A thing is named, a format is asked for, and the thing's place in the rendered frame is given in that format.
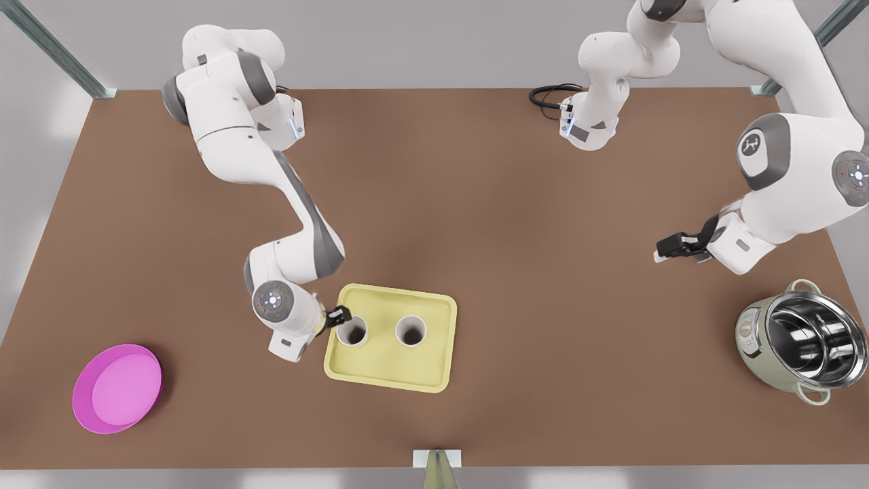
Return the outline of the white IKEA cup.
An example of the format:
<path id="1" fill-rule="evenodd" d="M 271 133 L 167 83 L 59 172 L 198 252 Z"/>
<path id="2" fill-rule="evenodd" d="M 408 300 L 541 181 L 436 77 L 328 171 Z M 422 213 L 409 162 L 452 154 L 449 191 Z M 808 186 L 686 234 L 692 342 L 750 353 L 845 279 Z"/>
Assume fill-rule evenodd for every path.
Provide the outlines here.
<path id="1" fill-rule="evenodd" d="M 335 328 L 336 338 L 342 346 L 361 347 L 367 341 L 367 323 L 360 316 L 353 316 Z"/>
<path id="2" fill-rule="evenodd" d="M 426 338 L 426 323 L 416 315 L 407 315 L 395 325 L 395 337 L 403 346 L 415 348 Z"/>

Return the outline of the yellow rectangular tray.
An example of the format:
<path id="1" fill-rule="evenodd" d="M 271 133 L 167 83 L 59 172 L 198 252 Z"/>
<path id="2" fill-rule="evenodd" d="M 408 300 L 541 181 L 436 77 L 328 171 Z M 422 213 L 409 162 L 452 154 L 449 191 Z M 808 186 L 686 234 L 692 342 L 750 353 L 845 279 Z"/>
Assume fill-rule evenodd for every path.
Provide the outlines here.
<path id="1" fill-rule="evenodd" d="M 458 306 L 450 296 L 383 286 L 350 284 L 339 292 L 339 303 L 367 323 L 361 347 L 342 346 L 335 328 L 330 332 L 323 368 L 332 380 L 342 380 L 423 393 L 440 393 L 452 368 Z M 419 346 L 403 346 L 395 325 L 407 315 L 426 323 Z"/>

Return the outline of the green steel cooking pot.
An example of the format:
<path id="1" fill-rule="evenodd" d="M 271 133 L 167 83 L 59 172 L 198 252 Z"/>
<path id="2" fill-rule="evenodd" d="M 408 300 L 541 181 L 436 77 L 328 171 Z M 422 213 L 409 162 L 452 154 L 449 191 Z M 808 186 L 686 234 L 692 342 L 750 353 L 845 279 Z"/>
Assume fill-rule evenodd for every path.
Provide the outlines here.
<path id="1" fill-rule="evenodd" d="M 832 391 L 853 386 L 869 369 L 869 335 L 803 278 L 745 307 L 735 322 L 735 344 L 755 377 L 807 405 L 825 405 Z"/>

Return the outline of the pink round bowl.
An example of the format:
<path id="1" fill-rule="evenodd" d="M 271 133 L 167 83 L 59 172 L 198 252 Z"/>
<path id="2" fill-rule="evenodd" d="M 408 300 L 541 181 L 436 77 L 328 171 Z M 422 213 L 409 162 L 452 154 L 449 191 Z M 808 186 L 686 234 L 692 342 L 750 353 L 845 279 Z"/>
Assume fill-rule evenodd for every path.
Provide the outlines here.
<path id="1" fill-rule="evenodd" d="M 120 433 L 150 413 L 163 386 L 164 372 L 151 350 L 113 346 L 90 359 L 78 375 L 71 400 L 75 420 L 91 433 Z"/>

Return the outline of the silver frame post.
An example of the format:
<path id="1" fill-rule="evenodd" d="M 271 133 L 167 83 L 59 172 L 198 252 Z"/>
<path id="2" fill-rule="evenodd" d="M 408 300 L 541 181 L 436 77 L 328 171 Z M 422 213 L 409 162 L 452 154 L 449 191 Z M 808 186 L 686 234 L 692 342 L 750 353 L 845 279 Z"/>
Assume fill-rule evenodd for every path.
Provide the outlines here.
<path id="1" fill-rule="evenodd" d="M 840 96 L 838 81 L 826 62 L 823 47 L 866 8 L 869 8 L 869 0 L 841 0 L 834 12 L 813 32 L 800 24 L 797 14 L 776 18 L 769 36 L 758 38 L 773 53 L 769 56 L 763 54 L 758 59 L 764 66 L 756 67 L 755 71 L 768 78 L 761 86 L 750 87 L 752 95 L 775 96 L 780 90 L 785 90 L 797 103 L 800 94 L 809 92 L 810 84 L 814 82 L 829 96 L 834 93 Z"/>
<path id="2" fill-rule="evenodd" d="M 462 467 L 460 450 L 413 450 L 413 468 L 424 469 L 423 489 L 459 489 L 457 467 Z"/>
<path id="3" fill-rule="evenodd" d="M 118 90 L 100 83 L 20 0 L 0 0 L 0 12 L 34 41 L 81 89 L 96 100 L 117 97 Z"/>

